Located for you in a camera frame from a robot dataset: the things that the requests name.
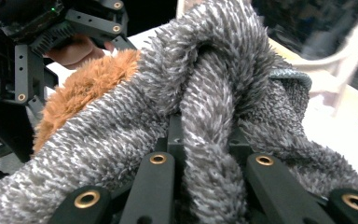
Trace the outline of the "brown teddy bear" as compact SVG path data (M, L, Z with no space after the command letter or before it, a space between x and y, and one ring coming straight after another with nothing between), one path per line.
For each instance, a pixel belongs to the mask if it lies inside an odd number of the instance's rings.
M88 104L102 97L122 81L128 81L137 72L141 51L120 50L115 56L104 56L83 63L61 87L57 87L46 102L36 126L34 154L65 122Z

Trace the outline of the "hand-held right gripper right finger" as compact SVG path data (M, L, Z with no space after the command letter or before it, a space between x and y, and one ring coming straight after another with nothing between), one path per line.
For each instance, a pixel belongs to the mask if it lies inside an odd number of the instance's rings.
M253 150L239 127L235 127L228 138L229 153L232 155L250 155Z

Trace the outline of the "wooden table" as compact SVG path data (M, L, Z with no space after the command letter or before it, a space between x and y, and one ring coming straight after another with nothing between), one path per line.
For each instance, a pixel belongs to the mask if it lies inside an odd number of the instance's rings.
M323 60L320 64L316 61L301 59L298 55L270 39L272 48L293 67L310 76L312 86L310 93L332 93L333 99L329 103L333 108L332 115L353 116L358 119L358 90L350 86L353 73L349 68L341 69L338 61Z

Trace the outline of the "grey fuzzy sweater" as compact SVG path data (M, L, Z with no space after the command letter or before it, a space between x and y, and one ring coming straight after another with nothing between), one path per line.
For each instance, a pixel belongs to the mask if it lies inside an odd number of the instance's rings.
M0 180L0 224L46 224L75 189L128 184L176 113L186 153L177 224L246 224L246 186L227 147L234 128L314 194L358 189L348 162L303 131L310 85L270 48L247 0L206 0L157 31L130 80Z

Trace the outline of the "white table cover sheet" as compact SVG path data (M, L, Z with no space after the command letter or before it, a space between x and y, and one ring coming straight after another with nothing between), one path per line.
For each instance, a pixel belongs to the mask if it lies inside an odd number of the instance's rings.
M88 184L116 189L180 113L184 190L197 206L243 203L228 137L281 159L308 191L358 189L358 128L309 114L310 78L269 47L255 24L173 21L143 51L138 72L69 119L35 158L62 198Z

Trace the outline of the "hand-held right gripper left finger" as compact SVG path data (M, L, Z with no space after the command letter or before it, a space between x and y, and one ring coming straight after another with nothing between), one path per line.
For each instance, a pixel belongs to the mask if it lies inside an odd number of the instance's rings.
M184 158L184 143L182 121L179 115L172 115L169 119L167 136L157 141L157 151L167 152L175 158Z

